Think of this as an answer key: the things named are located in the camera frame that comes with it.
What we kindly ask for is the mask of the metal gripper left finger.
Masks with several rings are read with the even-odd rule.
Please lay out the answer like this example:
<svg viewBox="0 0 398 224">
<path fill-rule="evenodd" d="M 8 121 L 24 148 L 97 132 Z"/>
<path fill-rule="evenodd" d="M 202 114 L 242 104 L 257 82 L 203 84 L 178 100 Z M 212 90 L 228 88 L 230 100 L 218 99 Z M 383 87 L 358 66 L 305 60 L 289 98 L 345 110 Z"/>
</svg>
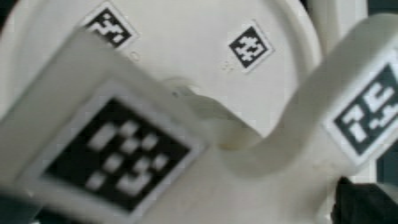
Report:
<svg viewBox="0 0 398 224">
<path fill-rule="evenodd" d="M 0 194 L 0 224 L 79 224 L 42 206 Z"/>
</svg>

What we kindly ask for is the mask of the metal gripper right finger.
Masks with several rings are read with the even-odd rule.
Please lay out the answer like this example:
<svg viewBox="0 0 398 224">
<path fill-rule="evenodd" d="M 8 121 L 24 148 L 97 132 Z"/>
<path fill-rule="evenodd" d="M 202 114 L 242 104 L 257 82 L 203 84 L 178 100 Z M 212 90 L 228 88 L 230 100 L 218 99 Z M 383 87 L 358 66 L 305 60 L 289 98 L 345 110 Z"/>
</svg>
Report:
<svg viewBox="0 0 398 224">
<path fill-rule="evenodd" d="M 333 224 L 398 224 L 398 202 L 376 183 L 338 181 Z"/>
</svg>

